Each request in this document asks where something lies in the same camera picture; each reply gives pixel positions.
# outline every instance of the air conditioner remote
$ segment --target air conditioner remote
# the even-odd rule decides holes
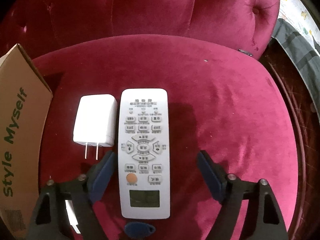
[[[125,218],[170,216],[168,96],[163,89],[123,91],[118,169]]]

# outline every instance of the remote control screen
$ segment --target remote control screen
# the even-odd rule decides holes
[[[159,190],[130,190],[130,206],[160,207]]]

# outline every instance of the blue gripper pad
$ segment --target blue gripper pad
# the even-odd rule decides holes
[[[116,154],[112,151],[108,151],[99,163],[91,167],[87,173],[87,188],[92,204],[101,200],[116,168],[117,158]]]
[[[221,165],[214,163],[206,151],[200,151],[197,155],[197,166],[201,171],[207,187],[213,199],[221,204],[226,195],[227,175]]]
[[[155,231],[154,226],[142,222],[129,222],[124,226],[126,235],[133,239],[144,239]]]

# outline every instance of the brown leather surface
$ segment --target brown leather surface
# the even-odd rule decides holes
[[[278,85],[292,119],[298,152],[298,196],[289,239],[308,239],[320,222],[320,125],[299,72],[274,42],[260,62]]]

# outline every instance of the remote control button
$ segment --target remote control button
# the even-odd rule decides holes
[[[161,116],[153,116],[151,119],[152,122],[161,122],[162,117]]]
[[[157,154],[160,154],[162,152],[162,148],[159,141],[156,141],[155,143],[153,143],[153,151]]]
[[[136,183],[138,181],[137,175],[134,173],[129,173],[126,178],[129,183]]]
[[[141,134],[136,134],[134,136],[131,137],[133,140],[135,141],[140,141],[140,140],[147,140],[149,142],[151,142],[152,140],[155,139],[155,136],[153,135],[141,135]]]
[[[162,171],[162,164],[153,164],[152,169],[154,171]]]
[[[147,155],[135,154],[132,156],[132,158],[137,161],[151,161],[156,157],[152,154],[147,154]]]
[[[149,182],[161,182],[162,181],[162,176],[161,175],[149,175],[148,176],[148,181]]]
[[[146,125],[138,125],[139,131],[148,131],[148,126]]]
[[[134,151],[134,144],[130,141],[127,141],[125,144],[125,152],[126,153],[132,153]]]
[[[126,122],[135,122],[136,121],[136,117],[135,116],[127,116],[125,118]]]
[[[131,164],[131,163],[127,163],[124,168],[126,170],[135,170],[136,169],[136,165]]]
[[[146,143],[141,143],[137,146],[137,150],[141,152],[147,152],[148,150],[150,150],[150,146]]]
[[[139,122],[148,122],[149,121],[149,117],[147,116],[139,116]]]
[[[126,125],[125,130],[126,131],[135,131],[135,125]]]
[[[139,164],[138,168],[139,168],[139,171],[147,171],[147,170],[149,170],[149,165],[148,164]]]
[[[162,125],[151,125],[151,129],[153,131],[161,131],[162,130]]]

